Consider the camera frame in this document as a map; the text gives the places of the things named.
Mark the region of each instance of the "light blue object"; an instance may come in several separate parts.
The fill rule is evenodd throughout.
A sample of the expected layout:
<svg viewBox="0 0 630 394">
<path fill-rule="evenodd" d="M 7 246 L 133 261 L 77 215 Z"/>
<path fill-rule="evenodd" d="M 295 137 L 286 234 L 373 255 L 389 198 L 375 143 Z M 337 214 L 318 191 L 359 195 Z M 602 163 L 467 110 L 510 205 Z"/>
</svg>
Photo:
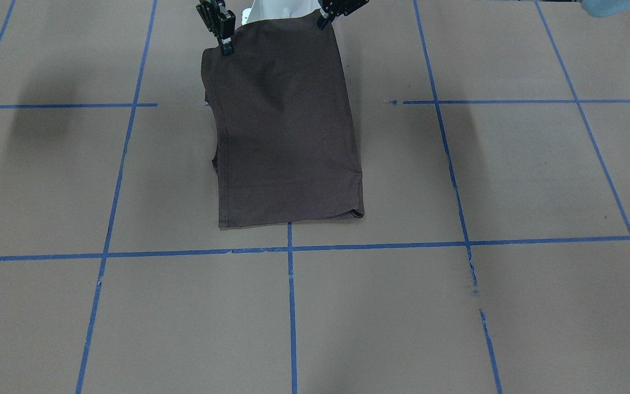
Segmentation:
<svg viewBox="0 0 630 394">
<path fill-rule="evenodd" d="M 582 9 L 598 18 L 615 15 L 630 7 L 630 0 L 582 0 Z"/>
</svg>

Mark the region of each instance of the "dark brown fabric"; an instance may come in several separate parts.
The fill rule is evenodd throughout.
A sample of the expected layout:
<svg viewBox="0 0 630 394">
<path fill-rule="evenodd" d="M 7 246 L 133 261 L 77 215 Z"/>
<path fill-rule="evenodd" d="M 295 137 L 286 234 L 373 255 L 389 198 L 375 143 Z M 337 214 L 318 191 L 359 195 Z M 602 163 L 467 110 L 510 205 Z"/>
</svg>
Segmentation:
<svg viewBox="0 0 630 394">
<path fill-rule="evenodd" d="M 235 54 L 203 52 L 221 228 L 363 216 L 342 60 L 318 17 L 253 22 L 232 37 Z"/>
</svg>

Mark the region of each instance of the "white robot part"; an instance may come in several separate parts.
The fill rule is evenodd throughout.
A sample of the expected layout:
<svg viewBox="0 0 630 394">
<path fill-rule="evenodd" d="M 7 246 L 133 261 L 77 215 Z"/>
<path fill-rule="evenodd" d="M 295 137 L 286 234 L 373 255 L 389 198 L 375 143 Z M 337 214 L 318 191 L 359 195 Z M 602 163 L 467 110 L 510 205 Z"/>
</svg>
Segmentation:
<svg viewBox="0 0 630 394">
<path fill-rule="evenodd" d="M 267 19 L 300 18 L 320 9 L 318 0 L 254 0 L 242 12 L 242 24 Z"/>
</svg>

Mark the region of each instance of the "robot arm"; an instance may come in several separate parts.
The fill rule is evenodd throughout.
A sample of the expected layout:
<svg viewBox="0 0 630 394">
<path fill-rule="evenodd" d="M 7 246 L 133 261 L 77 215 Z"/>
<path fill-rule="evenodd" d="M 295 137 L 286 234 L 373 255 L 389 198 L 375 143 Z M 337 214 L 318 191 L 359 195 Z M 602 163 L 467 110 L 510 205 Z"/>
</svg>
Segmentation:
<svg viewBox="0 0 630 394">
<path fill-rule="evenodd" d="M 366 5 L 368 0 L 318 0 L 318 3 L 322 8 L 322 17 L 317 25 L 324 30 L 335 18 L 351 14 Z M 223 55 L 235 53 L 230 42 L 230 37 L 235 33 L 235 15 L 225 8 L 225 0 L 200 0 L 196 9 L 208 30 L 218 39 Z"/>
</svg>

